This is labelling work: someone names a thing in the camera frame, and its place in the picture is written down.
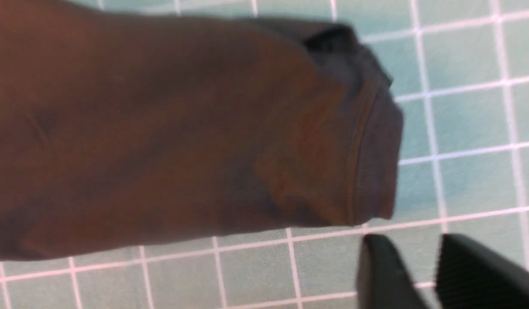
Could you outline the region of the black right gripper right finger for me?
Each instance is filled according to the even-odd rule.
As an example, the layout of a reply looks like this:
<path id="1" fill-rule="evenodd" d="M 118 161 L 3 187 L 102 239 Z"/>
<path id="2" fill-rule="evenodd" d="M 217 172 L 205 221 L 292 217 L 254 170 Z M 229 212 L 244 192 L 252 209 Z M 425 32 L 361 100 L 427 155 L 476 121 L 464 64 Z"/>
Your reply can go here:
<path id="1" fill-rule="evenodd" d="M 445 233 L 435 293 L 443 309 L 529 309 L 529 271 L 462 233 Z"/>

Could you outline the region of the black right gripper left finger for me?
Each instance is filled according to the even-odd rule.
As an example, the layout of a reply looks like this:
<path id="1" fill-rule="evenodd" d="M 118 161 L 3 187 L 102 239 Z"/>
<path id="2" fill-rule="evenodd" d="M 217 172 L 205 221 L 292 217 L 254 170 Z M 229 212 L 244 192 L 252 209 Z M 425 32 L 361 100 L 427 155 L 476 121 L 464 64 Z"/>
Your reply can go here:
<path id="1" fill-rule="evenodd" d="M 394 243 L 367 233 L 359 250 L 356 276 L 359 309 L 427 309 Z"/>

